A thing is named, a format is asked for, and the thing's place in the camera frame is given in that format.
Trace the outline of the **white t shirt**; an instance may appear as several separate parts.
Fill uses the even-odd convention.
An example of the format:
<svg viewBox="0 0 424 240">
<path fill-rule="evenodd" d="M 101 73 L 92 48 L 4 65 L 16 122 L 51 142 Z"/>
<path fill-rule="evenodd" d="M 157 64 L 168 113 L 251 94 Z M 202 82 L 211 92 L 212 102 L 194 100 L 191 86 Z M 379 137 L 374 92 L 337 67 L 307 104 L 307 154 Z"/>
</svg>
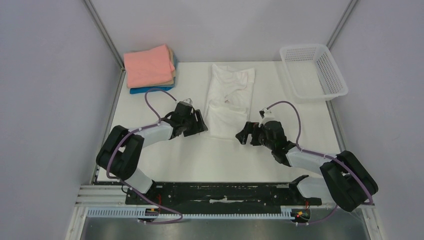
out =
<svg viewBox="0 0 424 240">
<path fill-rule="evenodd" d="M 249 120 L 256 70 L 212 64 L 203 119 L 207 137 L 233 140 Z"/>
</svg>

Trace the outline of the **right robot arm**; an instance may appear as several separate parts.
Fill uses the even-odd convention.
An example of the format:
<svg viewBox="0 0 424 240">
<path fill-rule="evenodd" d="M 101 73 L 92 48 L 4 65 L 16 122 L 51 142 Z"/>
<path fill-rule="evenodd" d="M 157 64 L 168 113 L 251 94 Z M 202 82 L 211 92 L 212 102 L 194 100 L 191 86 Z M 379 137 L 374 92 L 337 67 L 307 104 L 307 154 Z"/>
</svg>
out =
<svg viewBox="0 0 424 240">
<path fill-rule="evenodd" d="M 308 198 L 328 199 L 351 212 L 379 191 L 376 181 L 352 152 L 344 150 L 336 155 L 325 155 L 300 149 L 287 139 L 279 121 L 246 122 L 235 138 L 242 145 L 268 148 L 280 164 L 320 176 L 306 177 L 289 189 L 289 199 L 295 204 L 302 204 Z"/>
</svg>

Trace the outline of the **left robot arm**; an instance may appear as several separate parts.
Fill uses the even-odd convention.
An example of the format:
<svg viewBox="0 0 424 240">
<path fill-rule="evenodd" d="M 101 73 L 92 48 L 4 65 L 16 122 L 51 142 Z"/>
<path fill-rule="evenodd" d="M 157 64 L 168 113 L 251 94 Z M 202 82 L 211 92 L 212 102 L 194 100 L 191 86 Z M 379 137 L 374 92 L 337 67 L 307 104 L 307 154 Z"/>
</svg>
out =
<svg viewBox="0 0 424 240">
<path fill-rule="evenodd" d="M 143 148 L 179 136 L 189 137 L 208 131 L 202 113 L 189 102 L 179 101 L 173 111 L 156 123 L 128 129 L 121 125 L 112 128 L 96 156 L 96 164 L 106 175 L 118 179 L 138 191 L 144 204 L 152 204 L 157 191 L 154 180 L 138 168 Z"/>
</svg>

